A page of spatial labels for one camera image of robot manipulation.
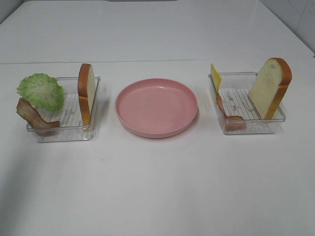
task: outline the white table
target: white table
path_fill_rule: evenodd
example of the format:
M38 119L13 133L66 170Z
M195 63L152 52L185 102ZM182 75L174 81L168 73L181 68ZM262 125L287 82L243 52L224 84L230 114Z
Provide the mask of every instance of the white table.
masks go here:
M0 25L0 63L311 58L258 0L28 1Z
M6 236L310 236L315 234L313 59L289 59L287 120L271 135L224 135L208 94L218 71L265 60L94 63L103 106L90 141L38 144L15 114L19 81L34 72L76 76L80 63L0 65L0 232ZM187 84L199 117L153 140L125 130L121 89L162 77Z

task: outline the bread slice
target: bread slice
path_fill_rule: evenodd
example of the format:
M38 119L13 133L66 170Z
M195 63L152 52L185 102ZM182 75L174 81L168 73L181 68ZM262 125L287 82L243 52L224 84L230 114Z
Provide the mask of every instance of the bread slice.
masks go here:
M90 123L92 106L95 96L95 79L93 67L91 64L82 64L78 78L78 95L82 116L82 124L84 126Z
M265 62L249 92L262 119L272 119L291 79L290 67L282 58L270 58Z

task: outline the white wall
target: white wall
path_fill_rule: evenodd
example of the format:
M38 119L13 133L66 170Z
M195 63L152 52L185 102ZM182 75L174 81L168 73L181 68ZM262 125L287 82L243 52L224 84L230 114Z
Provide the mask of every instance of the white wall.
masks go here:
M22 3L22 0L0 0L0 23Z
M260 0L315 53L315 0Z

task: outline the yellow cheese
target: yellow cheese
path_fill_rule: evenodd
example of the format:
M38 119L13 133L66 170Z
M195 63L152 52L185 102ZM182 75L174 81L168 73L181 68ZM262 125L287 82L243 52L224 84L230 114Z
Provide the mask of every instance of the yellow cheese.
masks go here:
M221 75L217 72L215 66L211 64L211 78L215 85L217 93L219 93L220 84L222 81Z

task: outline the clear plastic container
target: clear plastic container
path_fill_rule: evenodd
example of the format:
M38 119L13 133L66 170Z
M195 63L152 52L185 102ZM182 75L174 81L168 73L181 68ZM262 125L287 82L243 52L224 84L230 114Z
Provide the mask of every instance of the clear plastic container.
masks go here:
M222 82L219 95L222 99L226 116L241 116L243 119L227 119L216 103L217 91L211 75L210 95L217 111L224 134L272 134L285 121L280 106L272 119L261 119L248 93L256 78L256 72L220 73Z
M99 100L100 77L95 76L96 91L92 106L90 124L83 126L81 111L78 97L78 77L59 77L56 78L58 84L63 86L64 106L62 111L49 112L46 109L36 108L41 117L47 121L60 121L60 127L53 128L32 128L27 124L27 131L31 132L36 141L39 143L46 142L61 142L61 141L78 141L89 140L94 135L96 130L94 124L96 120L97 104Z

